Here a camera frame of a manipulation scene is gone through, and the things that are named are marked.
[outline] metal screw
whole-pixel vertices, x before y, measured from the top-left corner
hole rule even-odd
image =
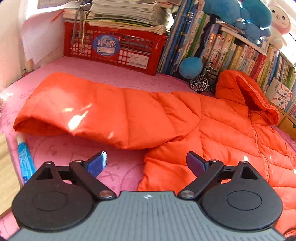
[[[180,193],[181,197],[183,198],[192,198],[194,197],[195,193],[193,191],[190,190],[184,190]]]
[[[102,198],[111,198],[113,197],[114,193],[110,190],[103,190],[103,191],[100,191],[99,195]]]

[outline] label sticker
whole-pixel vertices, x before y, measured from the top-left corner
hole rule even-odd
[[[129,65],[147,69],[149,57],[141,54],[131,53]]]
[[[103,56],[113,56],[118,53],[120,44],[118,38],[112,35],[101,34],[93,40],[94,50]]]

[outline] bicycle wheel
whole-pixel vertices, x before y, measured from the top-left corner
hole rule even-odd
[[[209,87],[209,80],[203,75],[198,75],[189,81],[189,87],[197,93],[204,92]]]

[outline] red plastic crate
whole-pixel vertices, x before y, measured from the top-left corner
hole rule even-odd
[[[73,26],[73,23],[65,22],[65,56],[104,62],[155,75],[167,39],[165,34],[97,27],[86,23],[81,50],[79,24],[74,44],[71,45]]]

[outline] gray string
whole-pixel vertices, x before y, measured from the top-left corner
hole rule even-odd
[[[76,23],[77,23],[78,15],[80,16],[80,20],[79,20],[79,38],[82,38],[82,23],[83,23],[83,20],[84,20],[84,11],[89,11],[91,9],[91,5],[92,5],[90,2],[85,3],[84,0],[80,0],[79,2],[82,5],[80,5],[78,7],[78,9],[76,10],[76,13],[75,13],[74,27],[73,27],[71,44],[74,44],[74,39],[75,39],[75,35],[76,35]]]

